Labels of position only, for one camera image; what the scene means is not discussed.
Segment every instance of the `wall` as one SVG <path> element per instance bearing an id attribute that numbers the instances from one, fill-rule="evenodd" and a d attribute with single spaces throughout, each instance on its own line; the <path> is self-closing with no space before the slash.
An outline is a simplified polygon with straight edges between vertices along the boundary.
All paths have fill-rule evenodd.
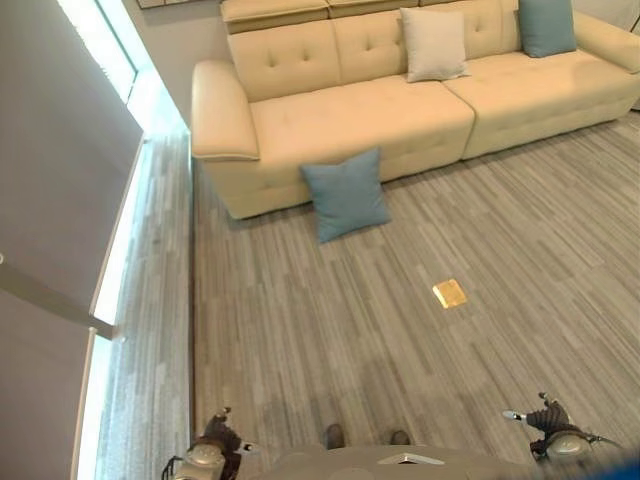
<path id="1" fill-rule="evenodd" d="M 627 31 L 640 14 L 638 0 L 573 0 L 573 7 Z"/>
<path id="2" fill-rule="evenodd" d="M 0 291 L 2 478 L 70 477 L 89 329 Z"/>
<path id="3" fill-rule="evenodd" d="M 55 0 L 0 2 L 0 252 L 89 313 L 142 130 Z"/>
<path id="4" fill-rule="evenodd" d="M 191 73 L 200 60 L 230 60 L 218 0 L 141 10 L 123 0 L 142 42 L 183 119 L 191 115 Z"/>

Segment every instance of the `sofa headrest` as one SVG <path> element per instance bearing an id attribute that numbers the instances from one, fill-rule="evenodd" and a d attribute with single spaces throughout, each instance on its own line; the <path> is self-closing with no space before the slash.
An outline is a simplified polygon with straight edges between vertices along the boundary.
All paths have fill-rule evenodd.
<path id="1" fill-rule="evenodd" d="M 326 0 L 226 0 L 220 5 L 229 33 L 326 20 Z"/>
<path id="2" fill-rule="evenodd" d="M 454 0 L 223 0 L 220 11 L 228 32 L 234 34 L 451 1 Z"/>

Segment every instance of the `window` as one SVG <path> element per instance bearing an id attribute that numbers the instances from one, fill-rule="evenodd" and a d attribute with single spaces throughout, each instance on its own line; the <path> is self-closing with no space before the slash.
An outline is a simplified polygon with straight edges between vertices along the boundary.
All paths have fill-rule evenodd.
<path id="1" fill-rule="evenodd" d="M 58 0 L 87 50 L 100 65 L 123 102 L 127 102 L 137 71 L 122 47 L 98 0 Z"/>

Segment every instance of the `pillow on floor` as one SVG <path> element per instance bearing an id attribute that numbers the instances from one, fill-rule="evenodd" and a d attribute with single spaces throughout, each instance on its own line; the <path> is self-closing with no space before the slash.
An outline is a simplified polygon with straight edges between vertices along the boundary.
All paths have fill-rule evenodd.
<path id="1" fill-rule="evenodd" d="M 467 74 L 464 15 L 401 8 L 409 72 L 407 80 L 449 80 Z"/>
<path id="2" fill-rule="evenodd" d="M 522 49 L 541 58 L 577 48 L 571 0 L 519 0 Z"/>
<path id="3" fill-rule="evenodd" d="M 311 190 L 320 243 L 391 220 L 382 198 L 379 163 L 376 148 L 340 165 L 300 167 Z"/>

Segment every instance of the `beige leather sofa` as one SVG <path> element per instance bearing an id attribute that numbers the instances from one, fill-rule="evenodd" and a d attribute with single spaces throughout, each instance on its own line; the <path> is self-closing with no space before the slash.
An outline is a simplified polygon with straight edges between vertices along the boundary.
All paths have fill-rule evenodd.
<path id="1" fill-rule="evenodd" d="M 471 76 L 410 84 L 397 7 L 419 0 L 265 1 L 222 4 L 234 63 L 193 75 L 192 155 L 234 218 L 307 202 L 301 164 L 380 146 L 387 181 L 612 120 L 640 97 L 640 38 L 577 12 L 578 50 L 534 59 L 517 0 L 421 0 L 464 12 Z"/>

